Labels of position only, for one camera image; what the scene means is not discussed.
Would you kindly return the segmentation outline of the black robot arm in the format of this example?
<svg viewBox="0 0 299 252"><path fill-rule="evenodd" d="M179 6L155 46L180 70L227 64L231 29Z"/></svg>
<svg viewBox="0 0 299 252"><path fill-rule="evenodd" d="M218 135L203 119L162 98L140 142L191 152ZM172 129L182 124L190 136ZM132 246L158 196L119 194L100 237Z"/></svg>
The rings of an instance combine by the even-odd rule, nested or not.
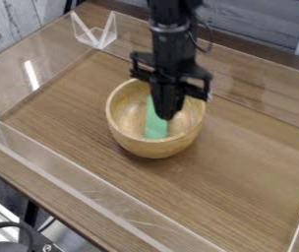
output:
<svg viewBox="0 0 299 252"><path fill-rule="evenodd" d="M134 78L150 83L155 112L171 120L183 109L186 96L210 99L213 74L195 61L197 51L207 53L197 44L197 28L203 25L213 40L213 30L198 16L203 0L147 0L152 51L132 51L130 58Z"/></svg>

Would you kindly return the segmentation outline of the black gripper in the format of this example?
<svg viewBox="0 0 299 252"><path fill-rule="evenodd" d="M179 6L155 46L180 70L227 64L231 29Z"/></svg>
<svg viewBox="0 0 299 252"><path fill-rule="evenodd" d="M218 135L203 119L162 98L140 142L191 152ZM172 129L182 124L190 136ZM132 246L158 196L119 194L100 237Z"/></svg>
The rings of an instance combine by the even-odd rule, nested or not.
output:
<svg viewBox="0 0 299 252"><path fill-rule="evenodd" d="M154 54L150 52L134 51L130 53L130 59L132 62L132 68L130 69L131 76L142 81L150 81L155 111L162 119L168 119L166 106L167 88L156 78L150 79L152 75L158 74L168 81L176 82L170 86L170 118L174 118L176 113L183 109L186 94L205 101L211 99L213 74L194 61L184 63L183 66L175 69L166 69L155 64ZM194 86L186 81L186 78L202 80L203 86L201 88Z"/></svg>

